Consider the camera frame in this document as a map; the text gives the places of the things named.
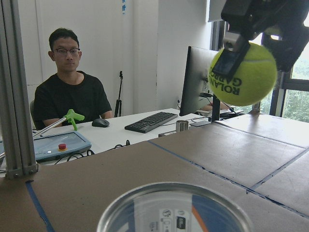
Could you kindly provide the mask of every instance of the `red button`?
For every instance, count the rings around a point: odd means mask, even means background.
[[[59,150],[64,150],[64,149],[67,149],[67,145],[66,144],[59,144],[58,148],[59,148]]]

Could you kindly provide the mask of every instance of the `robotic arm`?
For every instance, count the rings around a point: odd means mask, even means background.
[[[308,10],[309,0],[227,0],[221,17],[229,29],[212,71],[229,83],[250,47],[248,41],[263,32],[263,44],[274,56],[277,69],[288,72],[309,41],[309,28],[304,26]]]

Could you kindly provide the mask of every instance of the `black monitor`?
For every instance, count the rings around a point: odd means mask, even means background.
[[[188,47],[180,116],[194,114],[209,104],[209,100],[200,95],[205,92],[208,69],[216,53],[204,48]]]

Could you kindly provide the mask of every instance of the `computer mouse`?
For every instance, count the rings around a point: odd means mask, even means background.
[[[103,118],[97,118],[95,120],[92,121],[92,126],[93,127],[108,127],[110,124],[109,121],[103,119]]]

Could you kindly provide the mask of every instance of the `black tripod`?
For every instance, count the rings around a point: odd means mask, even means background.
[[[117,117],[117,116],[118,116],[118,111],[119,111],[119,116],[121,116],[121,100],[120,100],[120,93],[121,93],[121,85],[122,85],[122,79],[123,79],[123,77],[122,77],[122,71],[120,71],[119,77],[120,77],[120,89],[119,89],[118,100],[116,101],[115,116],[114,116],[114,117]]]

